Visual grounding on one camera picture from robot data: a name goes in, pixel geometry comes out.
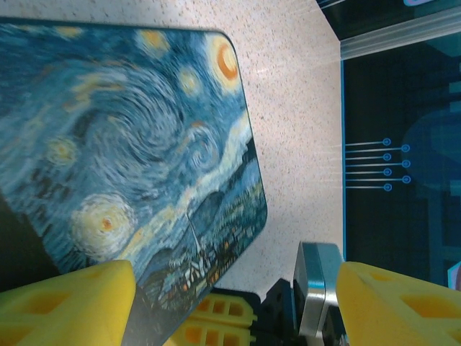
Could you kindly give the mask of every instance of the white speckled surface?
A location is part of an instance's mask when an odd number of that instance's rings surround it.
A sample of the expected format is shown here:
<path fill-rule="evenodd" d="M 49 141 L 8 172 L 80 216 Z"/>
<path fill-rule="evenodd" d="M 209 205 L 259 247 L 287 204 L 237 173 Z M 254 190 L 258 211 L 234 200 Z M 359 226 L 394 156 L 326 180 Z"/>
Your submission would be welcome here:
<path fill-rule="evenodd" d="M 339 42 L 314 0 L 1 0 L 0 14 L 226 32 L 269 218 L 219 286 L 264 296 L 278 278 L 292 278 L 300 240 L 342 248 Z"/>

